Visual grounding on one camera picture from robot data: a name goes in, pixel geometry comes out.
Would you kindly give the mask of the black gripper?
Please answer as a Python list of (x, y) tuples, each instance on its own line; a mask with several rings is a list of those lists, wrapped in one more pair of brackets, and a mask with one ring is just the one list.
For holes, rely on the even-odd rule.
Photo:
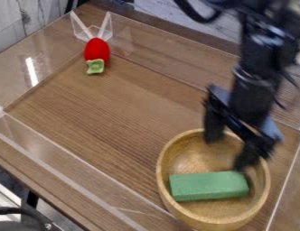
[(231, 90), (211, 84), (204, 100), (204, 140), (214, 143), (230, 128), (243, 140), (243, 148), (235, 157), (232, 169), (242, 171), (259, 159), (271, 156), (282, 134), (270, 117), (270, 109), (280, 87), (278, 71), (254, 73), (247, 69), (232, 70)]

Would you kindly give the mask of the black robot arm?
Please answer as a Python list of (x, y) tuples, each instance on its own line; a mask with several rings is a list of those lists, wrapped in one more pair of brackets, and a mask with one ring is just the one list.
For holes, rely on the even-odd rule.
[(240, 171), (267, 159), (283, 136), (270, 115), (278, 104), (282, 81), (293, 78), (286, 68), (300, 53), (300, 0), (203, 0), (212, 14), (203, 17), (187, 0), (172, 0), (198, 23), (215, 21), (224, 10), (238, 14), (240, 57), (232, 69), (231, 89), (207, 87), (204, 140), (214, 143), (230, 129), (243, 140), (232, 161)]

